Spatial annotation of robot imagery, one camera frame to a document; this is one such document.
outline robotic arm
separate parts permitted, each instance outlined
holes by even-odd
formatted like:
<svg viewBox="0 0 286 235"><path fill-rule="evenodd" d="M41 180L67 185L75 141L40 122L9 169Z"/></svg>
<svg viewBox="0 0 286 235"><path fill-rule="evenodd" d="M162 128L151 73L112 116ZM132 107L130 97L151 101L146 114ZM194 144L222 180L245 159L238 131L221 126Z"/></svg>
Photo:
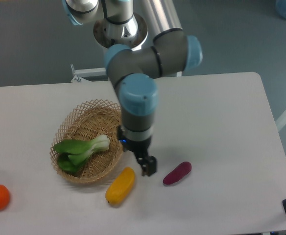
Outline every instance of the robotic arm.
<svg viewBox="0 0 286 235"><path fill-rule="evenodd" d="M95 23L94 33L109 48L104 58L106 73L121 105L118 138L134 153L142 175L150 176L157 171L157 160L148 153L158 104L153 79L198 66L200 43L184 34L172 0L142 0L155 37L153 46L136 51L132 48L144 40L144 27L138 23L142 22L140 16L133 14L133 0L64 1L71 21L82 24L104 17Z"/></svg>

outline white table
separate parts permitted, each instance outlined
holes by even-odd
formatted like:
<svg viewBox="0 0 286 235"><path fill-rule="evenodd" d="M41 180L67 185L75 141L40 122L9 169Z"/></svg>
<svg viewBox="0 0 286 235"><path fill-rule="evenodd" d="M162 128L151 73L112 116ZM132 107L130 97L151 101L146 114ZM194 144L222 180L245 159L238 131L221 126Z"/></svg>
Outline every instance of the white table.
<svg viewBox="0 0 286 235"><path fill-rule="evenodd" d="M117 101L109 82L0 88L0 184L12 195L0 234L230 235L286 230L286 157L261 78L236 73L157 80L160 104L150 153L158 172L140 176L119 208L106 184L77 187L56 174L49 149L78 104ZM191 174L162 180L180 162Z"/></svg>

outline green leaf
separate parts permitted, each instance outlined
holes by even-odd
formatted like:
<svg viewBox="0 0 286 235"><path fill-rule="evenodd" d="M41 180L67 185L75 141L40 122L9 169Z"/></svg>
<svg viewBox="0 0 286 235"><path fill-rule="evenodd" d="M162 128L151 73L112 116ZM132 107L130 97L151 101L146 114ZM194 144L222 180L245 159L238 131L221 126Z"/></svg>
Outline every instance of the green leaf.
<svg viewBox="0 0 286 235"><path fill-rule="evenodd" d="M66 172L76 173L79 170L77 166L72 164L67 154L61 154L58 157L57 163L58 163L59 168Z"/></svg>
<svg viewBox="0 0 286 235"><path fill-rule="evenodd" d="M86 151L81 154L68 155L68 158L73 165L80 165L82 162L87 160L92 155L92 153L93 151Z"/></svg>
<svg viewBox="0 0 286 235"><path fill-rule="evenodd" d="M63 140L54 145L57 153L81 154L92 147L91 141Z"/></svg>

